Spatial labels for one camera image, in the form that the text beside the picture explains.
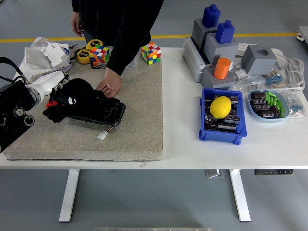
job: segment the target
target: white cable bundle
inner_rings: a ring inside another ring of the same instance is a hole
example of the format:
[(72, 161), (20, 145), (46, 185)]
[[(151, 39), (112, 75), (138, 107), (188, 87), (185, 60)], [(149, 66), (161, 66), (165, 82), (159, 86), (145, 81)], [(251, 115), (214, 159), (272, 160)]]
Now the white cable bundle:
[(287, 73), (287, 84), (289, 88), (282, 88), (280, 90), (294, 90), (303, 91), (305, 88), (304, 80), (304, 62), (299, 59), (289, 59), (283, 55), (276, 54), (287, 60), (284, 65), (285, 71)]

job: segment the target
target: orange cylinder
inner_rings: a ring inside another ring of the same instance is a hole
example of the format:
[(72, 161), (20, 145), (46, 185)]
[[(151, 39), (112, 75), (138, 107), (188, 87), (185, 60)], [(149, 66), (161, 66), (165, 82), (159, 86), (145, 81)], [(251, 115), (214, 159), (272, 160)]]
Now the orange cylinder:
[(227, 77), (229, 68), (231, 65), (231, 60), (228, 58), (220, 58), (218, 59), (216, 69), (214, 72), (214, 77), (216, 79), (225, 79)]

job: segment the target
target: yellow tape roll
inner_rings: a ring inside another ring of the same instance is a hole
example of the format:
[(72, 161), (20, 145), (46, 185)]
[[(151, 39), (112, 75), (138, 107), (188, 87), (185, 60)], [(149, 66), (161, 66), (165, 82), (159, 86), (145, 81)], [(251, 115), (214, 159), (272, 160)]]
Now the yellow tape roll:
[(91, 51), (96, 45), (102, 46), (103, 42), (98, 39), (93, 39), (90, 42), (88, 42), (86, 48)]
[(77, 53), (77, 62), (80, 64), (89, 64), (91, 62), (90, 51), (87, 49), (80, 50)]

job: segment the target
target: gray felt mat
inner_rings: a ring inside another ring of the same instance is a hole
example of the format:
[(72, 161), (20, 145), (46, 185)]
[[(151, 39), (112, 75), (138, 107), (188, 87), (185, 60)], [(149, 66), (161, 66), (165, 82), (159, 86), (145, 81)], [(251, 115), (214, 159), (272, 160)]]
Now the gray felt mat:
[[(96, 88), (104, 72), (75, 62), (68, 74)], [(27, 112), (35, 118), (33, 127), (3, 153), (9, 160), (158, 161), (163, 149), (161, 77), (161, 62), (148, 65), (141, 57), (137, 67), (124, 71), (122, 90), (116, 98), (125, 103), (126, 111), (103, 141), (96, 137), (108, 126), (70, 118), (54, 124), (45, 117), (42, 112), (47, 96)]]

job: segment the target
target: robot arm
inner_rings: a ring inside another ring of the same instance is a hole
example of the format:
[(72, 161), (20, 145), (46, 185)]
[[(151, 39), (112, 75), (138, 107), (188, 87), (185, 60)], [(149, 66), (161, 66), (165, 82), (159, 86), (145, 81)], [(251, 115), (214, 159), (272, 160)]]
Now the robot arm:
[(68, 75), (62, 71), (56, 71), (40, 77), (32, 84), (26, 85), (26, 88), (35, 100), (35, 106), (37, 106), (43, 101), (44, 96), (49, 95), (53, 88), (66, 80), (68, 80)]
[(68, 80), (68, 75), (56, 71), (30, 84), (10, 59), (0, 57), (1, 63), (13, 66), (21, 76), (15, 80), (0, 77), (10, 82), (0, 88), (0, 153), (33, 126), (34, 117), (26, 111), (40, 104), (53, 88)]

